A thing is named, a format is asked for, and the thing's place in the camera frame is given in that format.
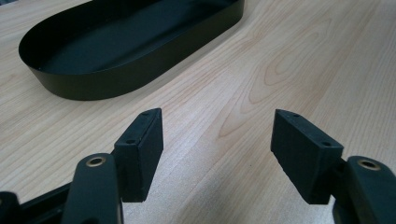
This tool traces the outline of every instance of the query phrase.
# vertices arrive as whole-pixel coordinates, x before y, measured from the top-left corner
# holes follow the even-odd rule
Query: screw hole
[[[330,142],[322,142],[323,146],[330,147],[332,144]]]
[[[373,161],[359,160],[358,164],[368,170],[379,171],[381,169],[381,167]]]
[[[94,157],[90,160],[87,161],[87,166],[89,167],[95,167],[95,166],[100,166],[103,163],[105,163],[106,158],[105,157]]]
[[[126,144],[134,144],[134,143],[135,143],[134,139],[126,140]]]
[[[99,220],[97,218],[91,217],[81,222],[81,224],[99,224]]]

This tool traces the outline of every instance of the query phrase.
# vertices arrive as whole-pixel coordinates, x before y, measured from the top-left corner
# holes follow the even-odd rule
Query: light wood surface
[[[307,205],[270,151],[276,108],[305,116],[396,171],[396,1],[247,0],[243,19],[144,88],[78,102],[49,93],[18,54],[23,35],[85,1],[0,6],[0,190],[21,202],[110,152],[134,118],[163,109],[148,199],[125,223],[333,223]]]

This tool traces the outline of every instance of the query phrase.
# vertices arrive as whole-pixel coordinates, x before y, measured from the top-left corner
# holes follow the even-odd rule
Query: wood grain
[[[110,152],[140,112],[163,109],[164,152],[148,199],[125,223],[333,223],[307,205],[270,152],[276,108],[396,170],[396,2],[247,0],[243,19],[163,76],[77,102],[38,82],[18,54],[38,22],[86,1],[0,6],[0,190],[26,202]]]

